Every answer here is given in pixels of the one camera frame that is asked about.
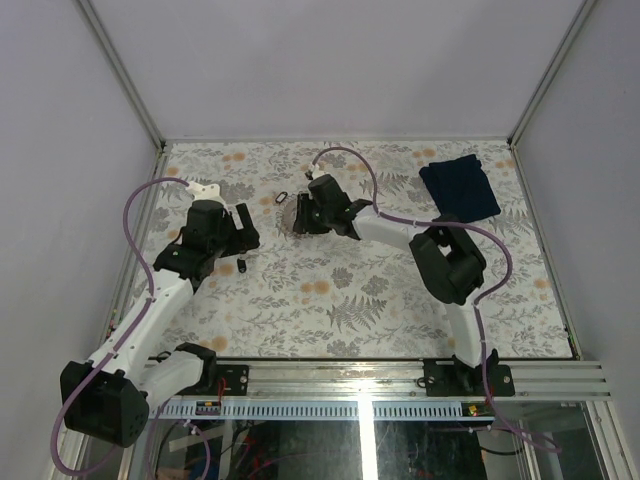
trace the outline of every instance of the white wall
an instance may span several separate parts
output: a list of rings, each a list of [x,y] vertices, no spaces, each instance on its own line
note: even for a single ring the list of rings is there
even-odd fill
[[[94,0],[162,133],[502,136],[581,0]]]
[[[0,44],[0,476],[40,479],[60,372],[96,346],[154,150],[73,2],[3,2]]]
[[[640,463],[640,3],[603,0],[520,145],[578,340]]]

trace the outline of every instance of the table surface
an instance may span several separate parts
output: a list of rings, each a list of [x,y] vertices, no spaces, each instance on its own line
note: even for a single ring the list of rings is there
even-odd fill
[[[504,240],[514,259],[509,283],[481,304],[488,340],[502,357],[570,357],[567,333],[529,218],[514,160],[503,141],[342,142],[373,165],[382,209],[433,219],[439,215],[418,176],[430,162],[475,153],[489,177],[499,216],[476,222]],[[391,247],[330,233],[299,237],[283,225],[303,172],[326,142],[177,143],[166,174],[218,183],[225,201],[246,203],[261,246],[221,259],[192,301],[171,321],[158,351],[184,341],[224,356],[446,357],[455,339],[443,306],[426,291],[413,258]],[[366,169],[348,153],[323,159],[351,199],[370,198]],[[282,205],[278,193],[289,193]],[[178,184],[161,188],[144,257],[174,239],[192,199]],[[487,259],[484,288],[502,278],[506,261],[489,240],[471,234]],[[140,274],[134,297],[145,285]]]

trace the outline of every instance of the navy towel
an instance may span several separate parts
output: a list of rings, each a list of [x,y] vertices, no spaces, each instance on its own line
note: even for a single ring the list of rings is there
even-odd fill
[[[420,177],[442,214],[453,213],[464,223],[500,214],[489,179],[475,155],[430,163],[420,169]]]

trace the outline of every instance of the metal bar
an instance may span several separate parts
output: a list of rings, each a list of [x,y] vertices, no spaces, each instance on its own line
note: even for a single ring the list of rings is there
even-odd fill
[[[544,259],[547,273],[549,274],[549,277],[551,279],[551,285],[558,302],[560,315],[562,316],[562,319],[564,320],[564,323],[569,330],[569,335],[571,335],[569,342],[572,345],[572,348],[575,349],[577,353],[577,359],[581,359],[583,354],[578,336],[576,334],[575,323],[571,318],[567,297],[564,294],[562,284],[560,283],[560,279],[558,277],[558,269],[556,268],[556,263],[554,262],[553,255],[549,248],[549,240],[547,239],[544,229],[542,228],[542,224],[539,221],[540,215],[538,214],[538,210],[536,209],[535,203],[533,202],[531,188],[529,187],[527,177],[524,174],[522,161],[520,160],[520,155],[518,154],[518,146],[516,144],[511,145],[511,154],[513,155],[516,163],[518,179],[520,181],[520,186],[522,187],[524,200],[530,212],[531,223],[538,239],[538,245],[540,245],[540,250],[542,251],[542,258]]]
[[[587,402],[587,412],[594,436],[597,440],[597,450],[609,478],[638,479],[631,458],[629,448],[613,406],[604,402]]]
[[[225,480],[231,468],[231,443],[233,442],[233,420],[224,422],[224,434],[222,435],[222,450],[224,453],[220,457],[220,468],[218,470],[218,480]]]
[[[145,473],[145,470],[147,469],[147,460],[150,463],[156,463],[155,460],[151,461],[151,459],[147,459],[145,453],[147,441],[149,440],[150,425],[150,423],[147,424],[147,427],[142,431],[138,441],[133,445],[133,455],[128,457],[128,460],[123,456],[120,469],[121,471],[126,470],[127,475],[123,476],[120,480],[147,478],[148,475]]]
[[[522,420],[518,421],[520,428],[525,429],[524,422]],[[542,480],[542,475],[540,475],[540,466],[538,465],[538,457],[536,456],[536,450],[533,448],[533,445],[527,442],[523,442],[524,455],[527,461],[527,466],[529,467],[529,476],[532,480]]]
[[[120,470],[118,471],[118,480],[129,479],[129,472],[131,471],[131,462],[133,460],[133,452],[136,449],[137,445],[138,443],[130,446],[129,448],[125,448],[124,452],[122,452],[122,460],[120,461]]]
[[[160,130],[158,130],[153,118],[149,114],[142,98],[140,98],[138,89],[131,80],[127,69],[120,59],[120,55],[118,55],[118,52],[113,46],[113,42],[109,38],[104,25],[100,21],[100,17],[93,6],[93,3],[91,0],[73,0],[73,3],[76,5],[80,15],[96,40],[98,47],[100,47],[100,50],[104,54],[107,63],[109,64],[111,71],[114,73],[116,80],[120,84],[131,108],[138,117],[138,120],[140,120],[142,127],[147,132],[149,140],[151,140],[151,143],[153,143],[158,150],[162,150],[164,146],[164,138],[162,137]]]
[[[571,21],[571,24],[569,25],[569,28],[567,29],[567,32],[564,34],[560,45],[553,54],[551,62],[547,66],[544,75],[540,79],[540,82],[538,83],[533,96],[529,100],[527,107],[520,116],[520,119],[511,132],[511,135],[509,135],[508,142],[510,144],[517,145],[522,138],[523,132],[527,128],[527,125],[529,124],[533,114],[537,110],[538,105],[540,105],[540,102],[549,90],[549,87],[553,83],[553,80],[556,78],[558,71],[562,67],[562,64],[567,57],[567,53],[571,50],[573,43],[582,31],[582,28],[593,12],[594,7],[598,4],[598,1],[599,0],[584,0],[582,2],[582,5],[580,5],[580,8],[576,12],[573,20]]]
[[[78,469],[82,464],[82,453],[86,449],[86,436],[73,430],[68,430],[64,425],[61,428],[60,436],[58,437],[58,451],[62,463],[69,468]],[[63,480],[69,478],[63,473],[59,472],[51,462],[48,478],[52,480]]]
[[[235,364],[220,360],[220,364]],[[352,401],[362,394],[377,401],[483,402],[477,397],[429,397],[416,380],[423,376],[419,361],[343,362],[242,360],[251,368],[247,400],[251,401]],[[598,362],[505,361],[511,368],[515,397],[498,397],[500,403],[607,401],[609,385]],[[204,400],[203,397],[184,397]]]

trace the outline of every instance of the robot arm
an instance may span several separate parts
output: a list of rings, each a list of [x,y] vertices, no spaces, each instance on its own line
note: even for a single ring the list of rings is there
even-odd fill
[[[331,175],[314,177],[308,187],[310,194],[298,196],[294,231],[320,234],[334,230],[338,235],[411,253],[427,290],[445,305],[455,339],[455,358],[471,369],[478,367],[483,359],[472,301],[474,291],[484,282],[486,261],[467,232],[446,227],[425,230],[387,220],[375,213],[370,201],[352,202]]]
[[[220,198],[217,185],[190,184],[194,202],[179,239],[169,244],[153,264],[155,291],[142,322],[118,344],[142,311],[139,299],[113,335],[83,363],[69,362],[60,376],[63,402],[108,354],[113,358],[97,373],[71,404],[64,420],[67,428],[122,447],[132,445],[142,432],[149,412],[189,387],[208,392],[218,381],[215,352],[184,343],[159,365],[145,368],[151,349],[171,319],[193,297],[213,271],[218,258],[258,248],[259,234],[245,204],[236,210],[238,229]]]

